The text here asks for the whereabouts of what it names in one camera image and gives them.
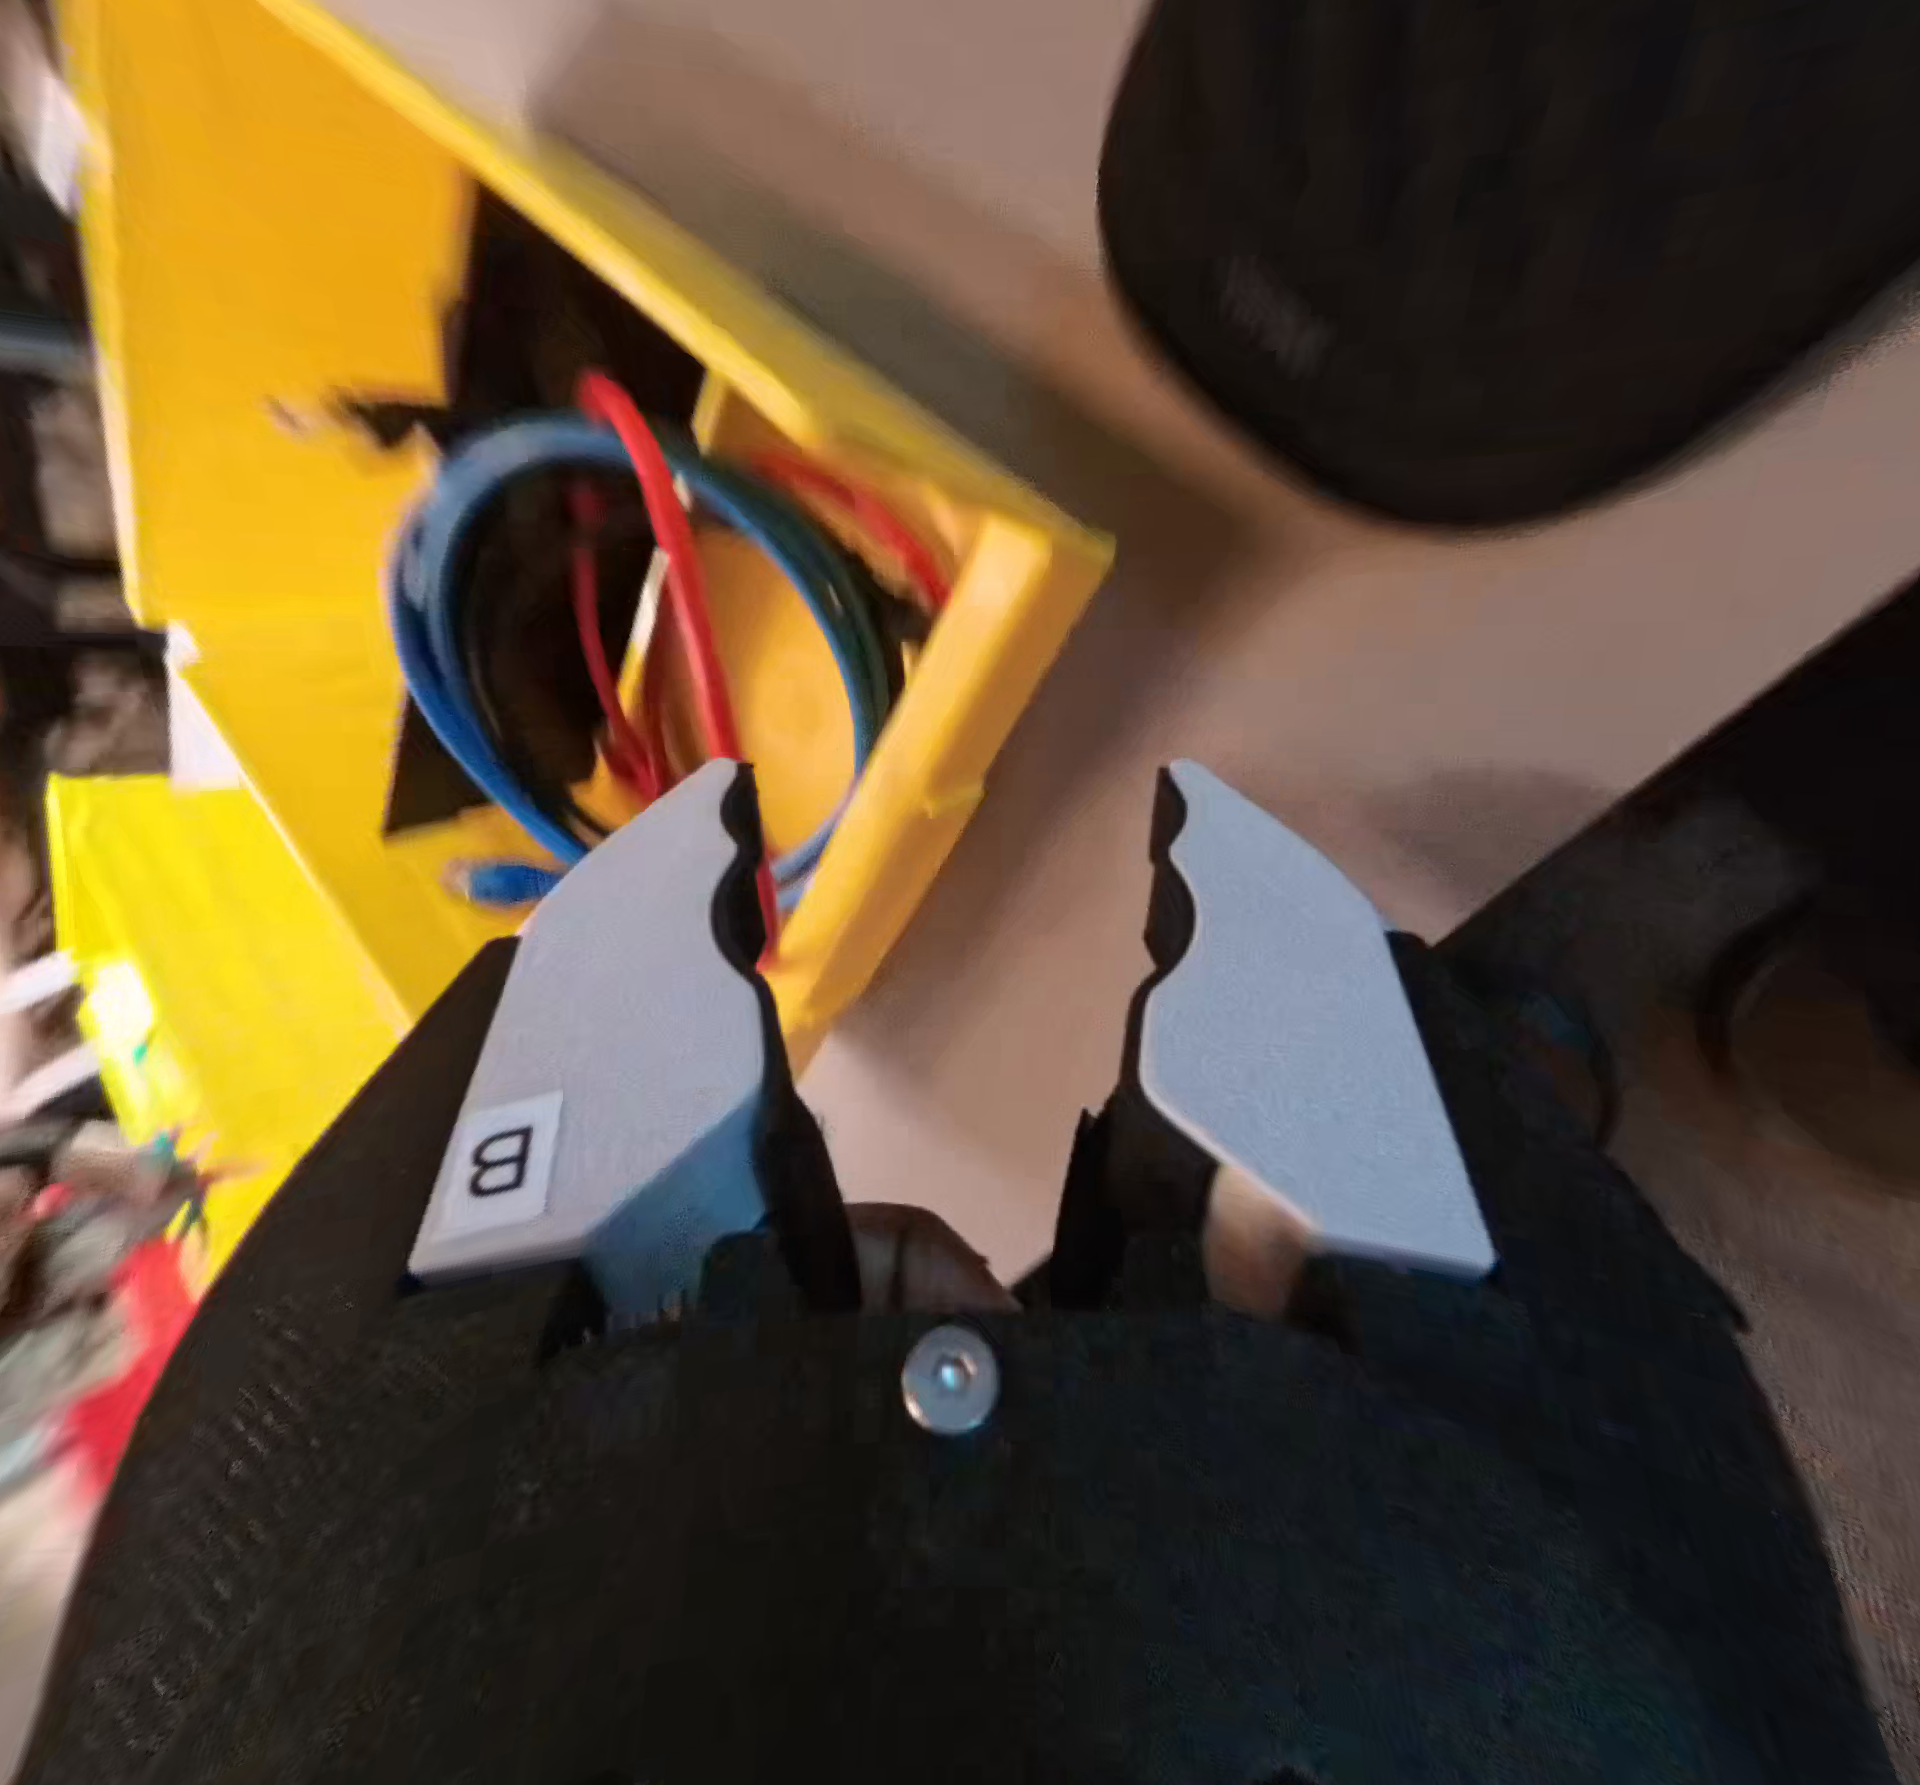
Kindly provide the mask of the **yellow plastic bin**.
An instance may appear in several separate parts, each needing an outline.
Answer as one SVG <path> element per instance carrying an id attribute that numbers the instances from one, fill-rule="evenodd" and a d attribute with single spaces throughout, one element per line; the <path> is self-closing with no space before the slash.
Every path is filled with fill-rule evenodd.
<path id="1" fill-rule="evenodd" d="M 796 1068 L 858 1002 L 981 803 L 1112 542 L 910 401 L 635 191 L 443 101 L 314 0 L 55 0 L 84 119 L 81 238 L 134 610 L 194 686 L 308 890 L 408 1023 L 490 921 L 446 860 L 498 812 L 385 844 L 399 721 L 383 570 L 427 450 L 342 405 L 436 398 L 489 192 L 705 373 L 696 438 L 790 448 L 892 501 L 958 570 L 770 986 Z"/>
<path id="2" fill-rule="evenodd" d="M 182 1249 L 205 1292 L 410 1019 L 252 790 L 55 775 L 45 814 L 119 1126 L 205 1177 Z"/>

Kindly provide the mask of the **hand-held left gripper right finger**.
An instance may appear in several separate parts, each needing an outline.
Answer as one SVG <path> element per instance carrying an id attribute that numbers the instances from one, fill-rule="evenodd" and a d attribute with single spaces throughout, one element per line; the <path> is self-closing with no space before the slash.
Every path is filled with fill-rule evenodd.
<path id="1" fill-rule="evenodd" d="M 1148 979 L 1117 1080 L 1075 1128 L 1048 1301 L 1121 1298 L 1168 1254 L 1203 1297 L 1284 1314 L 1322 1256 L 1476 1285 L 1497 1253 L 1387 921 L 1208 769 L 1157 773 Z"/>

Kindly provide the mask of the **black textured cushion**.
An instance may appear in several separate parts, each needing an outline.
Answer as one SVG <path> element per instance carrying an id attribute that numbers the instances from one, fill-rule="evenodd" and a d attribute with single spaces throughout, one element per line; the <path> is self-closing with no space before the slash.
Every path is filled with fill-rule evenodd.
<path id="1" fill-rule="evenodd" d="M 1914 292 L 1918 0 L 1150 0 L 1117 301 L 1231 427 L 1407 526 L 1664 477 Z"/>

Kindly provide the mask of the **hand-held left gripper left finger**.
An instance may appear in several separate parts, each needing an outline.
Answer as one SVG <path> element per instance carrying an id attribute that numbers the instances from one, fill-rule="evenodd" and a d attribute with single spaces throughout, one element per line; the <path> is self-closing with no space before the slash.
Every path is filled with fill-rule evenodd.
<path id="1" fill-rule="evenodd" d="M 793 1085 L 764 949 L 755 775 L 711 761 L 525 921 L 408 1271 L 582 1265 L 609 1319 L 696 1295 L 767 1232 L 810 1306 L 855 1306 L 821 1132 Z"/>

